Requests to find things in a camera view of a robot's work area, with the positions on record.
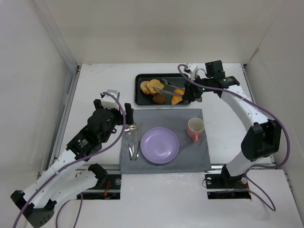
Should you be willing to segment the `sliced brown bread loaf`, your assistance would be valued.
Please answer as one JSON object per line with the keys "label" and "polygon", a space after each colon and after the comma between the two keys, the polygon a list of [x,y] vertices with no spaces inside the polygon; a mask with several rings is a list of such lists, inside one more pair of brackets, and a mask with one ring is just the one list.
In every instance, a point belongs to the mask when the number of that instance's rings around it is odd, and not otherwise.
{"label": "sliced brown bread loaf", "polygon": [[155,87],[158,88],[158,89],[163,89],[164,88],[164,85],[157,79],[152,79],[151,81],[147,82],[147,87],[149,88],[150,90],[150,93],[152,95],[155,95],[157,94],[157,92],[155,91]]}

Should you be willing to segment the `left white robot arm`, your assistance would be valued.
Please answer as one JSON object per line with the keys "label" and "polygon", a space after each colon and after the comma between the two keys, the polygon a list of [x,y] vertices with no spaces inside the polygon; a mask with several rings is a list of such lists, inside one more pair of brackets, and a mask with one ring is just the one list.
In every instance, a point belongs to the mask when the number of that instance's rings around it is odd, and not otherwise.
{"label": "left white robot arm", "polygon": [[121,105],[117,99],[106,104],[103,99],[94,100],[95,111],[88,118],[87,124],[72,138],[61,156],[25,190],[14,191],[10,198],[20,212],[13,224],[16,227],[21,216],[34,228],[40,228],[49,222],[69,200],[82,196],[82,192],[102,187],[108,173],[99,164],[92,164],[73,180],[68,177],[83,166],[93,156],[112,148],[115,139],[106,148],[111,134],[116,133],[116,126],[125,127],[133,120],[130,103]]}

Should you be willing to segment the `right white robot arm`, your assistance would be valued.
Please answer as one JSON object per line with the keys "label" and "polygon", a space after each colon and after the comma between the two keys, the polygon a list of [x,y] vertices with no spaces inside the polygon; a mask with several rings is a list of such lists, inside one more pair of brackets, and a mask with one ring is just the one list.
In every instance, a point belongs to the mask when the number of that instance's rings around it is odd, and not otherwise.
{"label": "right white robot arm", "polygon": [[254,104],[244,93],[234,76],[226,76],[220,60],[205,64],[205,77],[201,78],[193,64],[178,65],[186,79],[184,100],[193,102],[204,92],[214,92],[234,111],[242,122],[246,135],[237,156],[225,164],[220,178],[224,185],[241,179],[246,171],[265,157],[279,150],[282,127],[275,118],[269,119],[265,110]]}

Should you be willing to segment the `metal tongs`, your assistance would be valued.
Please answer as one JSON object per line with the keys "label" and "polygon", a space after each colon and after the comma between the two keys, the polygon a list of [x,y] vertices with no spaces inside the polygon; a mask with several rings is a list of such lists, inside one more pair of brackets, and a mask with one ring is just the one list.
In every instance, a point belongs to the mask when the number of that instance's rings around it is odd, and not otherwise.
{"label": "metal tongs", "polygon": [[[182,92],[185,92],[185,89],[184,88],[181,88],[181,87],[178,87],[176,86],[175,84],[173,84],[172,82],[162,78],[162,82],[166,85],[166,86],[170,86],[172,88],[175,88],[175,89],[179,89],[181,90]],[[164,90],[164,89],[160,89],[158,87],[153,87],[154,90],[159,93],[159,94],[166,94],[166,95],[174,95],[174,96],[178,96],[178,97],[182,97],[183,94],[178,94],[178,93],[175,93],[175,92],[170,92],[170,91],[167,91],[167,90]]]}

